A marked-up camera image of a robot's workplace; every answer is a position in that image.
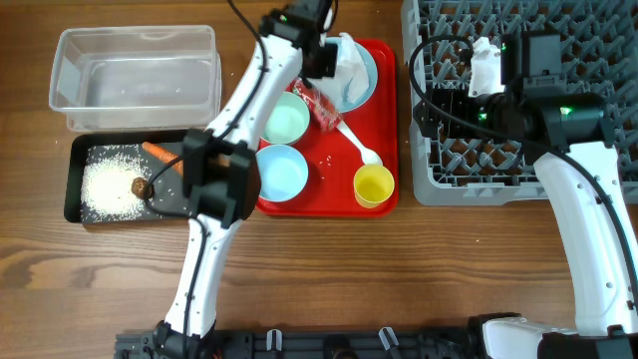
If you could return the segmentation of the white napkin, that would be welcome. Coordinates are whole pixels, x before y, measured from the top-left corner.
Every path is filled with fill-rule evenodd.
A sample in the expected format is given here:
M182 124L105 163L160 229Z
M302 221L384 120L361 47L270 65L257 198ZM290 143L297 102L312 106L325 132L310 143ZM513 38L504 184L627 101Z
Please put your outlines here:
M340 33L334 40L337 62L333 77L311 79L310 83L327 96L337 109L354 105L370 87L367 68L358 44L348 33Z

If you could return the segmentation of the red snack wrapper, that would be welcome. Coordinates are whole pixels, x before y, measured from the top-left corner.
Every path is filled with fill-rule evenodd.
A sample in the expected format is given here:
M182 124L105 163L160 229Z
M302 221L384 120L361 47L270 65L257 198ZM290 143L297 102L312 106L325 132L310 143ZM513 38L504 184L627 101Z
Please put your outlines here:
M343 115L330 99L317 87L302 78L296 78L290 85L293 94L300 97L310 111L311 119L323 133L331 132L343 121Z

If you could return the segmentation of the light blue bowl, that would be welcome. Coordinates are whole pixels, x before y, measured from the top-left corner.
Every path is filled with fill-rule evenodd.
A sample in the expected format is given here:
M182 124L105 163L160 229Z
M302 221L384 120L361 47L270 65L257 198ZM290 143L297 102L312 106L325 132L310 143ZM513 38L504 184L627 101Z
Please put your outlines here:
M296 197L309 179L303 155L286 145L270 145L256 153L261 179L259 197L270 202L285 202Z

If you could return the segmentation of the orange carrot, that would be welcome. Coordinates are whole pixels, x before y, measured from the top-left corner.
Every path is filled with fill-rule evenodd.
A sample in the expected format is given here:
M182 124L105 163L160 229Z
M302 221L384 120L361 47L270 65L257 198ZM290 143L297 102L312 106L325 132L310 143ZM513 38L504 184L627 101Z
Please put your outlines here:
M142 148L149 153L154 158L160 160L164 164L168 164L170 161L177 158L177 155L152 143L143 142ZM183 176L183 161L176 163L173 166L173 169L180 175Z

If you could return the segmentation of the brown mushroom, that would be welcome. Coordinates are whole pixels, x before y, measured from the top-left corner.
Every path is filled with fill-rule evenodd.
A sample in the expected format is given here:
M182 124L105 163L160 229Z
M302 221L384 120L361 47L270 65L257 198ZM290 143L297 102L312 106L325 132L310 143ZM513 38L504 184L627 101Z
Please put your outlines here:
M131 192L139 199L151 198L155 193L155 188L152 184L141 177L133 179L131 185Z

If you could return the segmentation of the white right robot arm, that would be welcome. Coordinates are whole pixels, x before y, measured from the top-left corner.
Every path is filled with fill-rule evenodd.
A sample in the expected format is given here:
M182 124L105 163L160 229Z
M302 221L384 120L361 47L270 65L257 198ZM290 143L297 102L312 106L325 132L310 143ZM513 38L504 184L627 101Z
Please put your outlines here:
M637 354L637 239L621 187L614 129L604 100L570 94L560 37L531 31L502 38L502 88L462 125L521 143L552 206L567 257L575 325L522 316L477 318L485 358L633 358Z

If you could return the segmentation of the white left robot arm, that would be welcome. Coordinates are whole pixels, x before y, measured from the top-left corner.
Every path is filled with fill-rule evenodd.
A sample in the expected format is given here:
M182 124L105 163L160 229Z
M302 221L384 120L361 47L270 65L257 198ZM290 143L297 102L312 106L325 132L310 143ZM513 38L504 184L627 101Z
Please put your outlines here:
M255 49L221 112L205 129L189 129L177 163L183 167L183 217L189 241L178 290L153 333L151 358L211 358L216 299L228 251L260 192L256 152L283 92L297 77L335 73L337 48L325 41L335 1L293 1L249 30Z

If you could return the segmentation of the grey dishwasher rack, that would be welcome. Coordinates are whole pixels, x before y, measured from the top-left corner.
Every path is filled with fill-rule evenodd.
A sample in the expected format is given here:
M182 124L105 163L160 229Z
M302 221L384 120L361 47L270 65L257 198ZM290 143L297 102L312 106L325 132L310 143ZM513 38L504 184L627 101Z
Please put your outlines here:
M637 201L637 4L634 1L425 1L401 8L407 62L429 36L486 37L554 30L570 93L605 98L614 126L625 200ZM518 142L477 139L411 96L414 196L423 205L502 205L544 199Z

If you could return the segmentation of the green bowl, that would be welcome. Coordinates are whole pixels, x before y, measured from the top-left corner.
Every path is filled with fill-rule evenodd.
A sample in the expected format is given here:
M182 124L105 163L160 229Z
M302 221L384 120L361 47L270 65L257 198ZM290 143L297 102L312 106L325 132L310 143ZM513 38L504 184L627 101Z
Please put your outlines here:
M305 135L309 125L307 104L299 96L284 92L266 123L261 139L272 145L292 146Z

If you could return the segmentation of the red serving tray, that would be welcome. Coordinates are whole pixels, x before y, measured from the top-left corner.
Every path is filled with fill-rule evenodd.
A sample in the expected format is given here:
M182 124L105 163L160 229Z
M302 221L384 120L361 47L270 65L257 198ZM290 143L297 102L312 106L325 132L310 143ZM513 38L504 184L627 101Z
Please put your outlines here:
M344 122L362 144L375 151L397 180L399 178L396 57L377 39L358 38L373 58L378 74L375 91L362 106L344 115ZM285 202L261 199L256 207L268 215L320 217L375 217L388 214L399 194L375 208L364 208L355 200L353 179L363 165L360 152L339 131L322 132L315 122L294 145L309 167L305 188Z

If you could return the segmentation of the white plastic spoon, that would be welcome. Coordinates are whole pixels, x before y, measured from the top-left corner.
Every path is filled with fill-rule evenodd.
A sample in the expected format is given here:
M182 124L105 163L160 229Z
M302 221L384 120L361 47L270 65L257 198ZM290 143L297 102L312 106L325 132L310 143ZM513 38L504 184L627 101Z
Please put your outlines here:
M375 151L365 147L344 121L337 125L337 130L357 148L364 165L381 166L383 164L380 156Z

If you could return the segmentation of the yellow plastic cup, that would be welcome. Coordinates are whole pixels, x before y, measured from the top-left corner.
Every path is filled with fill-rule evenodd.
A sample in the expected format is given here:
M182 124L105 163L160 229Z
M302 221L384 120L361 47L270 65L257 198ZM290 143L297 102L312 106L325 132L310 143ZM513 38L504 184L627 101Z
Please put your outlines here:
M356 202L364 208L374 208L388 200L394 192L392 173L382 165L363 165L353 178Z

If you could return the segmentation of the clear plastic bin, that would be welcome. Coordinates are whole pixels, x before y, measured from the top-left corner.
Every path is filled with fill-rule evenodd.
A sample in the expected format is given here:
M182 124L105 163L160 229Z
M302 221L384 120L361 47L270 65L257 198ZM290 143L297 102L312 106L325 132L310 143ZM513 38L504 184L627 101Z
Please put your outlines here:
M72 28L59 39L49 106L74 132L204 127L221 90L207 25Z

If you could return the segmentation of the black tray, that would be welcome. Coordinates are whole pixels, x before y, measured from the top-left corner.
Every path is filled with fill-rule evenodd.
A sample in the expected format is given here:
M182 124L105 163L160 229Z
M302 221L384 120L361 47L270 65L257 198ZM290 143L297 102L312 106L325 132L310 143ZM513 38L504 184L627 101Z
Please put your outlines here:
M71 146L64 218L93 224L163 219L145 206L141 185L181 154L185 130L93 133Z

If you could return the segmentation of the white rice pile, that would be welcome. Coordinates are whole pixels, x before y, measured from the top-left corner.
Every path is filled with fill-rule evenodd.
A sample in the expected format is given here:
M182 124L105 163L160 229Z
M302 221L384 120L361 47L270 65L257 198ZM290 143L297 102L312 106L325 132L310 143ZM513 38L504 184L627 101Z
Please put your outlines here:
M145 205L132 194L131 185L133 179L150 175L140 145L90 147L81 185L82 222L139 219Z

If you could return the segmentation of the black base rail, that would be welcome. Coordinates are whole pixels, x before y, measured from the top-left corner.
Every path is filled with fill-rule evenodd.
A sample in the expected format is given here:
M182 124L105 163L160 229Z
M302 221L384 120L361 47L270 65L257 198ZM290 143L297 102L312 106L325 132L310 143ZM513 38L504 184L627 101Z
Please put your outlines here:
M165 325L136 335L116 337L116 358L479 358L467 330L443 327L397 331L383 327L363 332L267 332L214 330L186 337Z

